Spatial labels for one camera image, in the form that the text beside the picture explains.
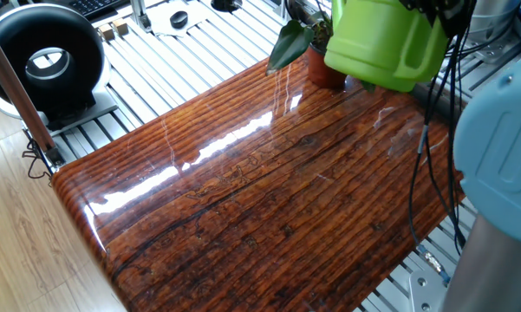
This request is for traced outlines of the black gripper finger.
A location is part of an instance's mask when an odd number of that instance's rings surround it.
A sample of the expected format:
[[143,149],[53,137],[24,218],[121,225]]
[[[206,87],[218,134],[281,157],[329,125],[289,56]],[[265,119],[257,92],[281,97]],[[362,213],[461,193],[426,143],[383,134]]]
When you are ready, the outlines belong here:
[[448,38],[462,35],[470,25],[476,0],[433,0],[435,15]]

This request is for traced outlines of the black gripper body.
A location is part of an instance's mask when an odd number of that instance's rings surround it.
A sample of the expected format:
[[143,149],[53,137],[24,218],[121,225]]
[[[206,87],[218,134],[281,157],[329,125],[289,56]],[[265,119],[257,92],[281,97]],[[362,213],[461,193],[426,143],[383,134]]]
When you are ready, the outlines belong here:
[[400,0],[407,10],[418,10],[420,13],[434,13],[432,0]]

